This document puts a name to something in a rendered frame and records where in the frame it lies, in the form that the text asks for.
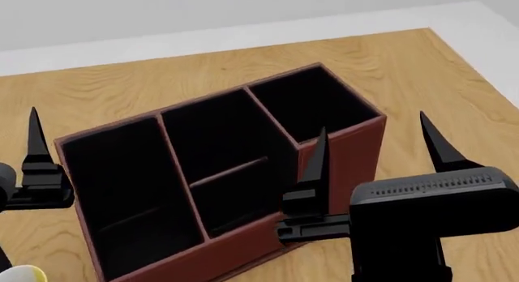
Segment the dark red compartment caddy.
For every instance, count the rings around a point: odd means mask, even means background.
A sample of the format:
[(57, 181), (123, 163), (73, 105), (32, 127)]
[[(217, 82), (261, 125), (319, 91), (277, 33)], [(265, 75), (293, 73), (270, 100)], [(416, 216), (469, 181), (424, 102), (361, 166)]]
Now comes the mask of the dark red compartment caddy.
[(374, 179), (386, 117), (322, 64), (55, 141), (98, 282), (222, 282), (289, 251), (279, 194), (322, 130), (329, 211)]

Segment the white yellow rounded object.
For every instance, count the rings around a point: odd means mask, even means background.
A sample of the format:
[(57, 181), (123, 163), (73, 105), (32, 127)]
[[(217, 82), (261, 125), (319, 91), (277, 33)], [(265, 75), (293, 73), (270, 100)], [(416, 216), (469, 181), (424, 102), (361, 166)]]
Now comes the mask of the white yellow rounded object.
[(48, 278), (39, 267), (19, 265), (0, 272), (0, 282), (48, 282)]

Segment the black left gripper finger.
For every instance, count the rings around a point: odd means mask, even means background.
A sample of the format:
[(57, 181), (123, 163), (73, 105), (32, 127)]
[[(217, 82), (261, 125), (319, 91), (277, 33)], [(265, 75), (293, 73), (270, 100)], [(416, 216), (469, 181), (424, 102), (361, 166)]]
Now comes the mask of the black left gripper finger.
[(54, 163), (49, 154), (35, 107), (32, 107), (29, 116), (27, 155), (22, 163), (22, 172), (22, 186), (57, 189), (61, 182), (60, 166)]

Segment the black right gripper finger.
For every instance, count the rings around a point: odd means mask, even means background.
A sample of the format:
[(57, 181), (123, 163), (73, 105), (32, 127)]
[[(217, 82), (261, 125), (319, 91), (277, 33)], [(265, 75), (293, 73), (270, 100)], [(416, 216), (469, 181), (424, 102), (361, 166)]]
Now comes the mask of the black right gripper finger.
[(482, 167), (481, 164), (466, 159), (451, 145), (423, 111), (420, 111), (420, 123), (431, 162), (437, 173)]
[(328, 213), (328, 186), (328, 133), (323, 127), (301, 178), (282, 195), (281, 210), (288, 218), (325, 216)]

